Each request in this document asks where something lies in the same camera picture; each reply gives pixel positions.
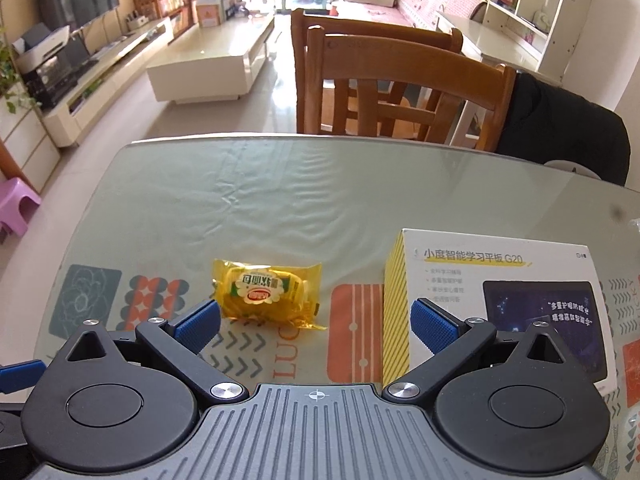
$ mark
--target pink sofa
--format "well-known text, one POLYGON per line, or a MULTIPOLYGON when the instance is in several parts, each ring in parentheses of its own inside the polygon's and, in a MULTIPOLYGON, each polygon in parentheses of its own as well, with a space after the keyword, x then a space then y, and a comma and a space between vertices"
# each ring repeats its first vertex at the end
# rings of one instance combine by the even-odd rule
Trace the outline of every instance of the pink sofa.
POLYGON ((397 23, 435 30, 437 12, 455 14, 482 22, 484 0, 395 0, 393 7, 376 4, 376 0, 343 0, 335 3, 341 18, 370 22, 397 23))

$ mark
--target silver screw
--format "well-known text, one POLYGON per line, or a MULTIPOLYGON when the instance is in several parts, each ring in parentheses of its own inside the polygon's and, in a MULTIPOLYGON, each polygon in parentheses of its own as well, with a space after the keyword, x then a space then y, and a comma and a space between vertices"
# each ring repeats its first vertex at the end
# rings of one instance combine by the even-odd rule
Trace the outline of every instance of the silver screw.
POLYGON ((242 386, 236 383, 218 383, 211 387, 211 395, 219 399, 233 399, 242 393, 242 386))
POLYGON ((411 399, 420 393, 420 388, 413 383, 393 383, 388 390, 391 395, 400 399, 411 399))

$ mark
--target purple stool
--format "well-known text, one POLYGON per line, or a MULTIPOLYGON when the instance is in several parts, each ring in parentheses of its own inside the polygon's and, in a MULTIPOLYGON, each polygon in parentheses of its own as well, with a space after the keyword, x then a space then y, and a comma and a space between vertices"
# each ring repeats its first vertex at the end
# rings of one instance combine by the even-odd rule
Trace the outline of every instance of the purple stool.
POLYGON ((28 198, 36 206, 42 202, 39 195, 18 177, 0 184, 0 227, 7 227, 18 236, 24 236, 28 228, 20 211, 23 198, 28 198))

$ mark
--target glass tabletop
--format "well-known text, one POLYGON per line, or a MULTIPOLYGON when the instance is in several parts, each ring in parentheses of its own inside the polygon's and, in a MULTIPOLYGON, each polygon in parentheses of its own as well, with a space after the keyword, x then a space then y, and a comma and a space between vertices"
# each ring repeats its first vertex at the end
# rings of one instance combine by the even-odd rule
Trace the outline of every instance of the glass tabletop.
POLYGON ((383 269, 402 228, 584 244, 609 311, 619 388, 596 460, 640 471, 640 194, 497 155, 411 141, 243 135, 127 146, 98 185, 54 282, 36 345, 46 362, 85 319, 132 330, 211 292, 214 258, 322 263, 318 323, 223 321, 202 356, 260 382, 381 377, 383 269))

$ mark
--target tablet image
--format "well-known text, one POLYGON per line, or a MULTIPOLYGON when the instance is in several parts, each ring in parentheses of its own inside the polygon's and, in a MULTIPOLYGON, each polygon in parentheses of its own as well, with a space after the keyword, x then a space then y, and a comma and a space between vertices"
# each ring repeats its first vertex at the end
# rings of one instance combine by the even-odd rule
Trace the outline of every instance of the tablet image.
POLYGON ((524 332, 546 321, 595 383, 607 376, 604 342, 590 282, 484 282, 487 319, 498 330, 524 332))

